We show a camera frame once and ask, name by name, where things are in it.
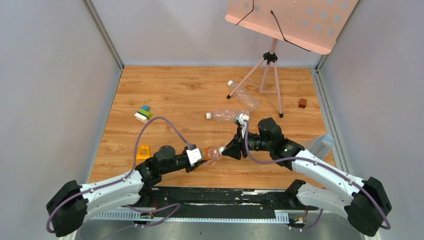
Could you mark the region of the white bottle cap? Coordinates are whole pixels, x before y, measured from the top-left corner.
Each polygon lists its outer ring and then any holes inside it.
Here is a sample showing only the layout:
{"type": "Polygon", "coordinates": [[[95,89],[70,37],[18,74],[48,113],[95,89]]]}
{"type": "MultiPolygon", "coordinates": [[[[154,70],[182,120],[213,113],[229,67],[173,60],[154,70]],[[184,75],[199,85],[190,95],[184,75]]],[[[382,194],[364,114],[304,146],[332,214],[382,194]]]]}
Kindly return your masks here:
{"type": "Polygon", "coordinates": [[[221,155],[223,155],[223,152],[226,150],[226,147],[225,146],[222,146],[222,147],[220,147],[219,148],[219,153],[221,154],[221,155]]]}

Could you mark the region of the orange label plastic bottle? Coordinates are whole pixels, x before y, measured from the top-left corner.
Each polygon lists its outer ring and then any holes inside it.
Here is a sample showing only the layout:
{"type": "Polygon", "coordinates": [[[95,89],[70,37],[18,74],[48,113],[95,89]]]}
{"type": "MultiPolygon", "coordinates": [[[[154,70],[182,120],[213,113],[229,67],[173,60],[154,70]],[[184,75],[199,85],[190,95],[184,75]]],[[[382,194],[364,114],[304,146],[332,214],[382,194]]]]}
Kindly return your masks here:
{"type": "Polygon", "coordinates": [[[210,146],[205,148],[202,151],[202,160],[199,161],[200,168],[206,168],[213,166],[218,160],[223,158],[223,155],[219,153],[219,148],[217,146],[210,146]]]}

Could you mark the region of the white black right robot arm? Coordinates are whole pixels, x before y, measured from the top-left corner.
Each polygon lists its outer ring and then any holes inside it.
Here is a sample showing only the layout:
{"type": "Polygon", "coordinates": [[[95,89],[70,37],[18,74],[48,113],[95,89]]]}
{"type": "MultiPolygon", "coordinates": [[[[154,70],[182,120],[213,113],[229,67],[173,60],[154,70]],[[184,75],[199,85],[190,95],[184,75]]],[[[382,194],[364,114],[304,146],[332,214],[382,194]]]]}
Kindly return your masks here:
{"type": "Polygon", "coordinates": [[[271,117],[258,123],[258,133],[249,132],[247,118],[235,123],[236,134],[220,148],[223,156],[237,160],[250,157],[259,164],[277,164],[324,186],[318,188],[295,180],[285,195],[290,208],[305,205],[327,210],[347,219],[353,228],[369,237],[374,237],[379,229],[392,228],[388,220],[392,205],[380,180],[372,176],[363,179],[328,164],[301,144],[286,138],[271,117]]]}

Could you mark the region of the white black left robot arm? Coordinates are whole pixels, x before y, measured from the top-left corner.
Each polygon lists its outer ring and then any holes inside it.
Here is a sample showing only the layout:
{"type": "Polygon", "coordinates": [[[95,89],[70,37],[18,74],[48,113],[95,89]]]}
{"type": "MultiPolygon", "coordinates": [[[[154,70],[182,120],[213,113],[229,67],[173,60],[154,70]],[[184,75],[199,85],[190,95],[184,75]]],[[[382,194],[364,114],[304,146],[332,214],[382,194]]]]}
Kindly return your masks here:
{"type": "Polygon", "coordinates": [[[149,190],[162,181],[164,174],[186,170],[190,173],[204,163],[203,151],[185,147],[177,154],[172,146],[164,145],[152,157],[129,171],[94,183],[65,183],[46,204],[46,229],[56,237],[64,237],[79,229],[83,223],[103,212],[138,203],[142,207],[153,201],[149,190]]]}

